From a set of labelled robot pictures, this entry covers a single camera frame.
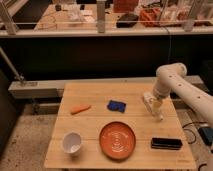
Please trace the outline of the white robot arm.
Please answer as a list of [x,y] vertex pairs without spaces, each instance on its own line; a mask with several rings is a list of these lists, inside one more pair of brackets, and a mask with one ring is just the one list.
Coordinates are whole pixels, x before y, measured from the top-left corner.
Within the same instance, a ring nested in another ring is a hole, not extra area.
[[153,95],[157,99],[167,98],[175,92],[190,108],[213,128],[213,96],[187,82],[187,68],[183,63],[162,65],[156,70],[157,80]]

